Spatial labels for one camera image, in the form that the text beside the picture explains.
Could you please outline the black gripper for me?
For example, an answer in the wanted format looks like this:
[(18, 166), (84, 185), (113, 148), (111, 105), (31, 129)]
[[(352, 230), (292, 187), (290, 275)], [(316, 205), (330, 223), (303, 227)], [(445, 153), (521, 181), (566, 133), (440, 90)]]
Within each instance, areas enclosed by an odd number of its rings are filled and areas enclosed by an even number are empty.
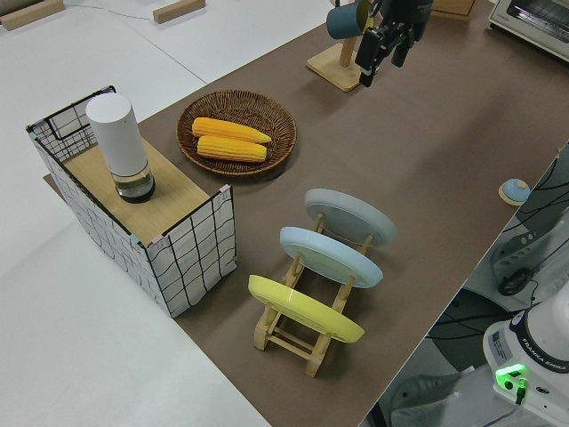
[[(381, 24), (379, 33), (387, 47), (396, 47), (391, 62), (402, 68), (407, 56), (407, 46), (419, 42), (425, 32), (432, 8), (429, 0), (384, 0), (379, 1)], [(367, 28), (361, 39), (355, 63), (360, 67), (359, 83), (369, 87), (377, 70), (377, 56), (381, 36)]]

